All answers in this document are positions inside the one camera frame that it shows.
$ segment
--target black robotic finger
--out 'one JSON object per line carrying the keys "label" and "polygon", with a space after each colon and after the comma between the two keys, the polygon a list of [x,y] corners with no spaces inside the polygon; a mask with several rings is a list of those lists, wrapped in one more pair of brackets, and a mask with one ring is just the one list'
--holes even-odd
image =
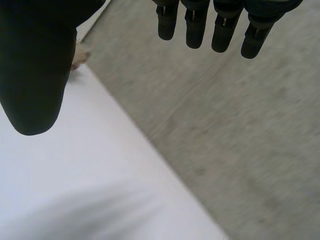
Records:
{"label": "black robotic finger", "polygon": [[185,13],[186,44],[198,49],[204,39],[210,0],[181,0],[187,8]]}
{"label": "black robotic finger", "polygon": [[171,40],[175,33],[180,0],[153,0],[157,4],[158,35],[163,40]]}
{"label": "black robotic finger", "polygon": [[217,53],[225,52],[234,35],[239,17],[243,10],[242,0],[214,0],[214,9],[218,13],[212,38],[212,49]]}
{"label": "black robotic finger", "polygon": [[248,15],[249,27],[241,47],[241,55],[246,59],[255,58],[262,48],[271,28],[284,14],[274,17],[256,17]]}
{"label": "black robotic finger", "polygon": [[275,22],[285,13],[298,7],[303,0],[245,0],[250,21],[245,32],[241,55],[247,59],[255,58],[262,48]]}

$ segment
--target robotic hand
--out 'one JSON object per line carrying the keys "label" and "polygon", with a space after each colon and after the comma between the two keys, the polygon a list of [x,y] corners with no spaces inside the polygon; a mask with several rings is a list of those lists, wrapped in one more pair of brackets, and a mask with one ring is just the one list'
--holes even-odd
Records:
{"label": "robotic hand", "polygon": [[[157,4],[158,35],[163,40],[172,39],[180,0],[153,0]],[[282,16],[295,9],[303,0],[213,0],[215,20],[212,49],[223,53],[228,49],[243,8],[250,21],[245,32],[241,55],[255,58],[271,28]],[[186,44],[192,49],[201,46],[210,0],[181,0],[186,7]]]}

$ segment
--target gray floor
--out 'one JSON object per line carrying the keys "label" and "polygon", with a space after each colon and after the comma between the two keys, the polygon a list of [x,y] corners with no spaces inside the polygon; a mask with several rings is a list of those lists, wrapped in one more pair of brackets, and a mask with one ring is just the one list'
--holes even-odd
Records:
{"label": "gray floor", "polygon": [[157,36],[151,0],[113,0],[85,43],[89,66],[236,240],[320,239],[320,2],[305,0],[241,57],[239,20],[228,51]]}

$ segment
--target concrete floor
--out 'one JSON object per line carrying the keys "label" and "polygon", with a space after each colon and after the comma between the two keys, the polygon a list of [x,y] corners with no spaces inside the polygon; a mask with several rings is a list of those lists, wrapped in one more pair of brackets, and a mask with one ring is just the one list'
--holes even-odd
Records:
{"label": "concrete floor", "polygon": [[320,2],[278,22],[254,60],[157,35],[151,0],[113,0],[85,39],[89,66],[235,240],[320,239]]}

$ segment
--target white surface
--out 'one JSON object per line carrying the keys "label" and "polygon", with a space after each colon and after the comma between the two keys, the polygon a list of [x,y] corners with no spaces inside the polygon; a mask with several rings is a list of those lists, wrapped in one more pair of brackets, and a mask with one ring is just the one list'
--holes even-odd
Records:
{"label": "white surface", "polygon": [[88,34],[90,29],[93,27],[93,25],[96,23],[100,15],[103,13],[103,11],[106,9],[108,4],[111,2],[111,0],[106,0],[104,5],[94,14],[92,15],[86,22],[81,24],[76,30],[78,32],[76,36],[76,42],[80,43],[85,38],[85,36]]}
{"label": "white surface", "polygon": [[1,240],[226,239],[86,66],[50,131],[0,132]]}

